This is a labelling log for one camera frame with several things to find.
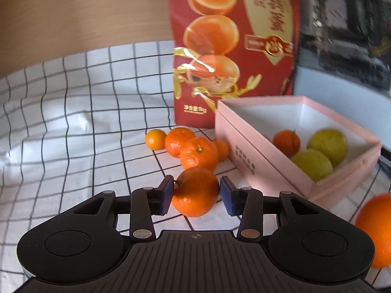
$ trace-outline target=red bag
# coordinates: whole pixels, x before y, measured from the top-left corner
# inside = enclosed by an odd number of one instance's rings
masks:
[[[170,0],[175,122],[213,128],[217,100],[292,93],[299,0]]]

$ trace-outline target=wooden wall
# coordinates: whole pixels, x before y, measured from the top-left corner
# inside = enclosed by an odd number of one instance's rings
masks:
[[[168,0],[0,0],[0,77],[78,52],[170,39]]]

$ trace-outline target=white grid tablecloth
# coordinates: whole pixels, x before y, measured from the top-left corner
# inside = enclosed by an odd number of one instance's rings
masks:
[[[177,177],[179,160],[144,144],[153,128],[175,127],[173,112],[173,42],[115,46],[58,58],[0,78],[0,292],[10,293],[26,277],[16,245],[30,228],[104,190],[129,195],[157,186],[164,175]],[[192,129],[215,139],[214,130]],[[247,182],[227,160],[218,177],[238,186]],[[391,180],[381,167],[354,193],[332,209],[354,221],[367,200],[389,193]],[[239,219],[226,214],[221,201],[200,218],[187,218],[173,207],[153,217],[163,229],[237,230]],[[264,233],[276,228],[265,215]],[[129,217],[117,229],[129,232]],[[391,284],[391,270],[371,270],[375,286]]]

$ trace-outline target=pink box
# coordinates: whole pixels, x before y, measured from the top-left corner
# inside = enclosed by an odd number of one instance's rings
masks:
[[[322,128],[340,130],[348,139],[345,160],[334,173],[315,183],[264,136],[295,130],[302,149]],[[306,97],[252,97],[221,100],[216,137],[229,142],[231,159],[248,183],[267,196],[293,191],[331,208],[353,192],[371,173],[382,143],[367,129]]]

